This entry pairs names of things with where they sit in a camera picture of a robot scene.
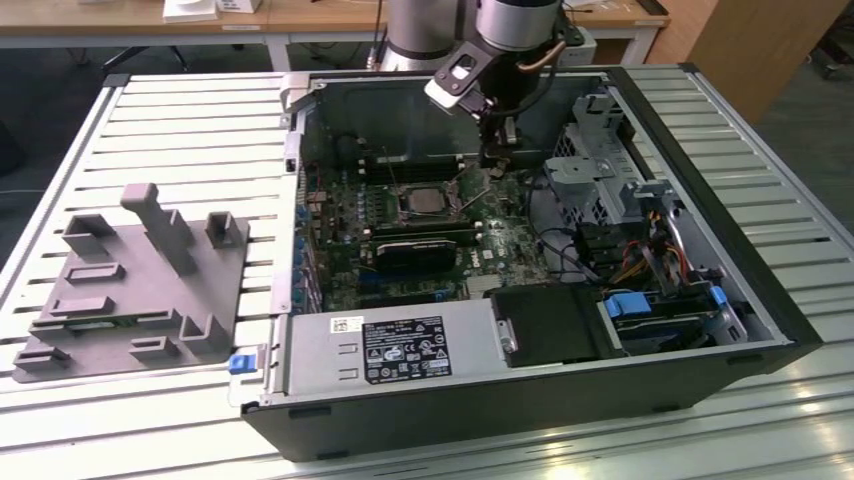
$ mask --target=black plastic bracket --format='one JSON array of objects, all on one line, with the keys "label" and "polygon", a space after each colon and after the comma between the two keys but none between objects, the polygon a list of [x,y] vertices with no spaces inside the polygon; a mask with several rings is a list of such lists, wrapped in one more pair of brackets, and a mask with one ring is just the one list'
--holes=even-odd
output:
[{"label": "black plastic bracket", "polygon": [[[459,97],[478,81],[480,74],[486,68],[492,64],[499,56],[500,52],[491,51],[492,49],[480,42],[466,42],[459,47],[451,59],[442,65],[434,80],[442,89],[451,95]],[[466,59],[471,59],[471,68],[468,69],[468,75],[464,78],[456,78],[454,76],[454,67],[463,63]]]},{"label": "black plastic bracket", "polygon": [[129,73],[111,73],[104,79],[104,88],[108,87],[125,87],[131,83]]},{"label": "black plastic bracket", "polygon": [[699,67],[692,62],[680,63],[679,68],[684,73],[700,73]]}]

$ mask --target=metal slotted table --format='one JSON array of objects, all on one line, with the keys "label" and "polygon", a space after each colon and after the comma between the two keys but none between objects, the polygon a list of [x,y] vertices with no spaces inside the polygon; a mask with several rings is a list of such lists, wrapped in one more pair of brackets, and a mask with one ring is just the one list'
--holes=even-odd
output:
[{"label": "metal slotted table", "polygon": [[[268,338],[280,75],[132,77],[100,93],[0,276],[4,472],[27,478],[851,478],[854,240],[699,74],[674,67],[628,73],[825,338],[815,353],[687,410],[309,464],[283,460],[241,422],[224,364],[17,384],[12,360],[68,250],[57,231],[72,212],[99,212],[116,225],[133,221],[113,206],[128,182],[156,182],[163,203],[188,220],[215,210],[249,218],[235,343]],[[650,155],[642,142],[638,149]],[[651,156],[650,164],[660,172]]]}]

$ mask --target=table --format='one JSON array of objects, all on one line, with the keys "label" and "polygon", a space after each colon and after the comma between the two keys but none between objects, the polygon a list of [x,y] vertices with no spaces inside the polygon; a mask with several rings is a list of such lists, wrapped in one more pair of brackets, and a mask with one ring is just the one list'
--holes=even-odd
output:
[{"label": "table", "polygon": [[[658,66],[628,73],[825,347],[688,410],[299,465],[240,421],[224,364],[17,384],[12,359],[68,251],[56,228],[72,212],[133,221],[109,207],[128,181],[160,182],[161,201],[188,220],[211,210],[251,218],[235,346],[269,335],[280,75],[133,76],[100,92],[0,273],[4,471],[33,479],[850,478],[854,238],[702,75]],[[638,151],[660,172],[642,141]]]},{"label": "table", "polygon": [[[627,40],[623,63],[643,63],[670,19],[648,15],[635,0],[610,0],[594,8],[594,13],[575,14],[578,24],[596,39]],[[289,44],[372,39],[376,3],[264,0],[253,14],[220,13],[215,21],[175,24],[163,23],[163,0],[95,5],[77,0],[0,0],[0,12],[0,48],[264,44],[273,71],[289,71]]]}]

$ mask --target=power supply label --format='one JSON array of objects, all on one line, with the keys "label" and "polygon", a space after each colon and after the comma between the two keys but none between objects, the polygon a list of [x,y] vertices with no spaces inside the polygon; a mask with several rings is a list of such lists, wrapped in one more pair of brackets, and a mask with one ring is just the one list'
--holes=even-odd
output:
[{"label": "power supply label", "polygon": [[364,323],[364,378],[377,385],[451,375],[442,317]]}]

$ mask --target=blue drive bracket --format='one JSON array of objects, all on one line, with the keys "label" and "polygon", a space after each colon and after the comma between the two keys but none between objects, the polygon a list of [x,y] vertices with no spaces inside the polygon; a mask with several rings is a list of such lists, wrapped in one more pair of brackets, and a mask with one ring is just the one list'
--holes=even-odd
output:
[{"label": "blue drive bracket", "polygon": [[715,301],[715,304],[719,307],[723,307],[728,303],[726,293],[723,292],[723,289],[720,287],[711,287],[708,289],[708,293],[711,294],[711,299]]},{"label": "blue drive bracket", "polygon": [[652,307],[640,292],[616,293],[604,301],[604,309],[611,318],[652,312]]}]

